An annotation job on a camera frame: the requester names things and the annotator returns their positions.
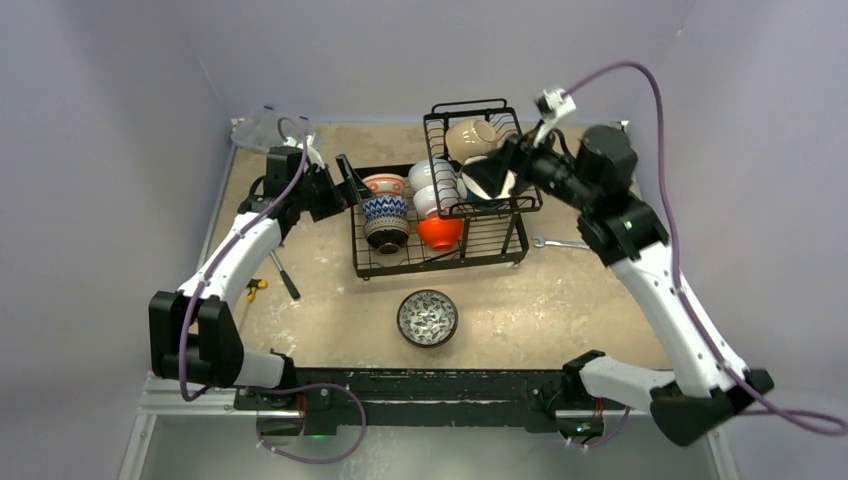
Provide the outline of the black wire dish rack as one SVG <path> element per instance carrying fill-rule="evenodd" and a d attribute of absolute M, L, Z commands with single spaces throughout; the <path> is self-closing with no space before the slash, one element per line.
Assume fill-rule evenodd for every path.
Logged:
<path fill-rule="evenodd" d="M 441 158 L 449 161 L 454 170 L 461 168 L 461 163 L 451 157 L 445 134 L 460 121 L 468 119 L 488 122 L 499 141 L 522 132 L 515 110 L 504 98 L 437 103 L 423 115 L 429 162 Z M 416 227 L 424 218 L 410 207 L 409 240 L 394 254 L 380 254 L 367 243 L 363 230 L 366 216 L 360 207 L 355 207 L 350 218 L 353 267 L 357 277 L 370 280 L 501 263 L 517 265 L 525 259 L 530 241 L 523 215 L 541 209 L 541 193 L 537 188 L 529 188 L 520 196 L 500 199 L 493 208 L 489 200 L 483 199 L 451 204 L 450 183 L 437 179 L 435 185 L 441 217 L 462 221 L 460 237 L 447 250 L 434 250 L 417 234 Z"/>

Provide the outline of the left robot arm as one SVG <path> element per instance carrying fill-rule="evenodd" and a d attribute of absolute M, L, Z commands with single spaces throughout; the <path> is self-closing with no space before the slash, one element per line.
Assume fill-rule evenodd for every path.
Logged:
<path fill-rule="evenodd" d="M 272 408 L 297 399 L 293 360 L 251 350 L 232 309 L 260 265 L 307 213 L 315 222 L 373 197 L 344 154 L 335 182 L 312 147 L 277 146 L 266 172 L 253 182 L 225 239 L 199 270 L 174 291 L 159 291 L 148 306 L 151 369 L 166 379 L 209 387 L 250 387 Z"/>

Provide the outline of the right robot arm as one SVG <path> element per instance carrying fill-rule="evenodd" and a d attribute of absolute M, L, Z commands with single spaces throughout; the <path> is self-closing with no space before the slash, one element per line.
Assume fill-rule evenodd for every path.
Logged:
<path fill-rule="evenodd" d="M 636 300 L 672 367 L 651 370 L 592 351 L 564 366 L 563 397 L 576 407 L 603 398 L 643 411 L 673 444 L 688 446 L 774 382 L 767 371 L 748 367 L 708 318 L 692 318 L 697 300 L 684 295 L 669 234 L 632 192 L 637 163 L 627 135 L 599 125 L 584 132 L 573 154 L 555 151 L 549 141 L 510 136 L 466 161 L 461 176 L 487 200 L 533 186 L 577 210 L 582 240 Z"/>

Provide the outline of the teal white bowl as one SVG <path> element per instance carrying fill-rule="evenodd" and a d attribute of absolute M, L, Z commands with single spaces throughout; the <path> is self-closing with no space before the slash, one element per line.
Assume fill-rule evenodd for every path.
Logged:
<path fill-rule="evenodd" d="M 465 198 L 489 204 L 499 204 L 512 196 L 514 172 L 494 157 L 481 155 L 466 160 L 460 169 Z"/>

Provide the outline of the cream beige bowl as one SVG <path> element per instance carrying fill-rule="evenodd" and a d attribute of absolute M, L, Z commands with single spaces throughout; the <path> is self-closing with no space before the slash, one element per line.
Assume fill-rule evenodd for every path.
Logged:
<path fill-rule="evenodd" d="M 464 163 L 472 157 L 484 155 L 498 146 L 494 127 L 482 119 L 461 120 L 445 134 L 446 157 Z"/>

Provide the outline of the brown beige bowl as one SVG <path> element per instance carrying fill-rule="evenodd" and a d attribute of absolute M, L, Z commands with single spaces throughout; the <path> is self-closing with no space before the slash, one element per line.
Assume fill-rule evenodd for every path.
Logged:
<path fill-rule="evenodd" d="M 381 255 L 398 253 L 410 237 L 409 222 L 391 216 L 366 222 L 363 231 L 368 245 Z"/>

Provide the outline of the grey floral black bowl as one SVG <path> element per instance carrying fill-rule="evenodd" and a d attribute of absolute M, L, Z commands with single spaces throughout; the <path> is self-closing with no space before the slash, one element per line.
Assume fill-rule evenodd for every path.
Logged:
<path fill-rule="evenodd" d="M 406 296 L 396 314 L 401 336 L 419 348 L 437 348 L 451 340 L 460 323 L 455 303 L 445 293 L 417 290 Z"/>

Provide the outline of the orange white bowl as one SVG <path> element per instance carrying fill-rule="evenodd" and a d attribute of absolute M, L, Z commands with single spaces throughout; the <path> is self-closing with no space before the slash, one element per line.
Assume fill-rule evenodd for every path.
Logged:
<path fill-rule="evenodd" d="M 433 217 L 419 222 L 416 230 L 424 244 L 434 251 L 445 252 L 461 238 L 464 220 Z"/>

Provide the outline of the red floral bowl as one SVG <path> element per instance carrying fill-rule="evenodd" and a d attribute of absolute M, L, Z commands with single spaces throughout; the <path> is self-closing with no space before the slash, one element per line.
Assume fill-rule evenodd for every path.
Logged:
<path fill-rule="evenodd" d="M 375 195 L 403 195 L 406 179 L 402 176 L 383 173 L 365 177 L 364 184 Z"/>

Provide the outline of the red patterned black bowl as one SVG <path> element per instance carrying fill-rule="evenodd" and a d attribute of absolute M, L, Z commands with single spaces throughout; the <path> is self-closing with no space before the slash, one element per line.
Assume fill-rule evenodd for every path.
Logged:
<path fill-rule="evenodd" d="M 408 208 L 407 198 L 396 194 L 376 195 L 362 203 L 367 222 L 388 217 L 406 219 Z"/>

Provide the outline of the white ribbed bowl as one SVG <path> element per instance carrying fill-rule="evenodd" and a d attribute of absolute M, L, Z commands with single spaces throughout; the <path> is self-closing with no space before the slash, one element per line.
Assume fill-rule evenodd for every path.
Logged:
<path fill-rule="evenodd" d="M 418 192 L 428 186 L 433 186 L 436 189 L 454 188 L 457 172 L 449 161 L 443 158 L 435 158 L 433 160 L 425 159 L 414 164 L 407 177 L 411 188 Z"/>

